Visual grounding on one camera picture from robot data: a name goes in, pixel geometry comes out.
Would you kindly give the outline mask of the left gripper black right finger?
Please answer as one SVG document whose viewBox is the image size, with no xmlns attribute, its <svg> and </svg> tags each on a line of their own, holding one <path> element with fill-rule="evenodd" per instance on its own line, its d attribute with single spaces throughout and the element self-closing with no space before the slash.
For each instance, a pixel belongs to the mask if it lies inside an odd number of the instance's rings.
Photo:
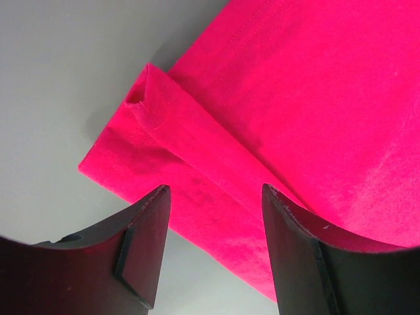
<svg viewBox="0 0 420 315">
<path fill-rule="evenodd" d="M 342 229 L 262 188 L 262 214 L 280 314 L 418 314 L 419 248 Z"/>
</svg>

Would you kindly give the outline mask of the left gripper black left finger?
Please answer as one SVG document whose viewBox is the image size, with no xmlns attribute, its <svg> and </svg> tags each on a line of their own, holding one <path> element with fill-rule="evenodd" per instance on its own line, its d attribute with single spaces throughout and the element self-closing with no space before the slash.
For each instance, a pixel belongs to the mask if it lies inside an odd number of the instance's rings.
<svg viewBox="0 0 420 315">
<path fill-rule="evenodd" d="M 158 186 L 128 208 L 57 242 L 1 238 L 2 314 L 147 314 L 171 211 Z"/>
</svg>

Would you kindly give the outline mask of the red polo t shirt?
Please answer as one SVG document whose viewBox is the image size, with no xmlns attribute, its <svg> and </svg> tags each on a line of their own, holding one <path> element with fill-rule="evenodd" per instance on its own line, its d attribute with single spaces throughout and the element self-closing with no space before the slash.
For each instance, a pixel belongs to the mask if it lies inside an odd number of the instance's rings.
<svg viewBox="0 0 420 315">
<path fill-rule="evenodd" d="M 392 247 L 419 244 L 419 2 L 230 1 L 142 70 L 79 164 L 275 299 L 261 191 Z"/>
</svg>

